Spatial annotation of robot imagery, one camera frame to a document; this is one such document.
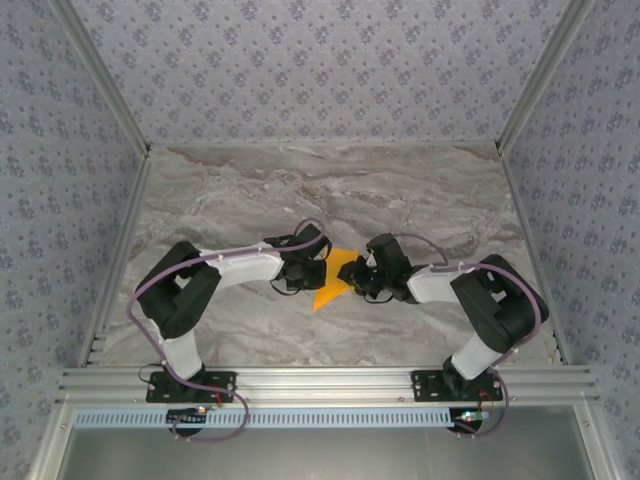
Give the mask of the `orange square paper sheet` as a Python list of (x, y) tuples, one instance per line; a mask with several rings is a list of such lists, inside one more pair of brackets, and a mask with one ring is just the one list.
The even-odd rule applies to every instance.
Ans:
[(338, 274), (347, 263), (356, 261), (359, 252), (333, 247), (326, 258), (325, 285), (316, 291), (312, 310), (318, 311), (320, 308), (335, 300), (340, 295), (353, 291), (354, 288), (345, 281), (338, 278)]

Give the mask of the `small black controller board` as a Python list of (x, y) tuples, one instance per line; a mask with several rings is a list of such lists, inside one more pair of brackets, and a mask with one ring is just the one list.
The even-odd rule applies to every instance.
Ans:
[(169, 426), (204, 425), (207, 411), (201, 408), (169, 409), (165, 414), (165, 423)]
[(477, 433), (482, 425), (491, 418), (491, 413), (480, 408), (452, 408), (450, 410), (453, 430), (468, 434)]

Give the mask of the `grey metal panel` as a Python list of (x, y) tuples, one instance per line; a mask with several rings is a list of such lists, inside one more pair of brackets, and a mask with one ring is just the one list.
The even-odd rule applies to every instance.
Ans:
[(575, 444), (437, 429), (249, 430), (220, 444), (165, 430), (78, 430), (56, 480), (595, 480)]

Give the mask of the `aluminium mounting rail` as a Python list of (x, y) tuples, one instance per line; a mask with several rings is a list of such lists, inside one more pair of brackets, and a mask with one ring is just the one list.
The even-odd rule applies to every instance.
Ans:
[[(235, 367), (236, 391), (251, 406), (395, 406), (414, 402), (411, 367)], [(600, 400), (585, 366), (504, 366), (499, 374), (514, 406), (580, 405)], [(134, 367), (63, 372), (54, 401), (72, 405), (139, 405), (146, 385)]]

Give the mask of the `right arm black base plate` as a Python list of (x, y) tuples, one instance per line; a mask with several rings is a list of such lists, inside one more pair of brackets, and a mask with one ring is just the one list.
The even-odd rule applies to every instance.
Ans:
[(488, 372), (466, 380), (454, 370), (415, 370), (410, 374), (416, 402), (478, 402), (504, 398), (495, 375)]

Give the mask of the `aluminium table end rail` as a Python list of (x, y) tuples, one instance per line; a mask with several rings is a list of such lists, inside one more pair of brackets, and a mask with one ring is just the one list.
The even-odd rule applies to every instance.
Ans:
[(495, 140), (323, 140), (323, 141), (236, 141), (236, 142), (154, 142), (151, 143), (149, 149), (159, 148), (182, 148), (182, 147), (204, 147), (204, 148), (242, 148), (242, 147), (300, 147), (300, 148), (319, 148), (319, 147), (460, 147), (460, 148), (488, 148), (497, 150)]

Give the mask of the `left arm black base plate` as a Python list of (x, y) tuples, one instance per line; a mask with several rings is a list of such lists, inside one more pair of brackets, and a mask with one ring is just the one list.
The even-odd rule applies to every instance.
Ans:
[[(201, 370), (188, 381), (209, 387), (235, 390), (236, 378), (235, 372)], [(185, 386), (166, 371), (153, 372), (146, 383), (147, 403), (232, 403), (234, 399), (229, 393), (209, 392)]]

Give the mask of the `aluminium table side rail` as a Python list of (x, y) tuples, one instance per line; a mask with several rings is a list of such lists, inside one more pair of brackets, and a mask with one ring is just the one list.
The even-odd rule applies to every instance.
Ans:
[(557, 312), (551, 288), (546, 278), (544, 267), (537, 249), (537, 245), (535, 243), (533, 231), (526, 215), (524, 203), (521, 198), (514, 173), (506, 154), (501, 150), (499, 142), (495, 142), (495, 148), (501, 161), (504, 174), (506, 176), (507, 185), (510, 189), (511, 196), (515, 203), (516, 214), (524, 232), (525, 243), (527, 245), (537, 284), (540, 288), (540, 295), (546, 301), (549, 308), (549, 319), (547, 320), (547, 322), (551, 325), (552, 328), (553, 338), (556, 342), (556, 350), (558, 351), (557, 357), (563, 365), (572, 365), (573, 358), (569, 350), (561, 318), (559, 317)]
[(113, 308), (117, 304), (120, 285), (128, 263), (146, 193), (150, 173), (149, 156), (150, 152), (147, 151), (141, 157), (141, 162), (137, 169), (124, 216), (114, 243), (114, 249), (108, 264), (106, 276), (86, 329), (86, 335), (77, 362), (78, 368), (86, 368), (98, 363), (98, 360), (91, 360), (93, 347), (96, 341), (104, 336)]

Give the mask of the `aluminium frame post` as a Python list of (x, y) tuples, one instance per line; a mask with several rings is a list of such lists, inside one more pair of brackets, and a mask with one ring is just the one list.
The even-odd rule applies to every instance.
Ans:
[(84, 66), (136, 153), (145, 159), (149, 145), (71, 0), (47, 0)]
[(500, 135), (497, 137), (496, 148), (502, 158), (508, 155), (525, 127), (594, 3), (595, 0), (567, 1)]

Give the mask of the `aluminium frame leg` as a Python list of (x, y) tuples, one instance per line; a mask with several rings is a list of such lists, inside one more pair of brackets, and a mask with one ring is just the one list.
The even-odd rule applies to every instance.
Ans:
[(583, 402), (574, 407), (574, 413), (594, 479), (624, 480), (603, 409)]
[(55, 404), (27, 480), (56, 480), (73, 429), (75, 408)]

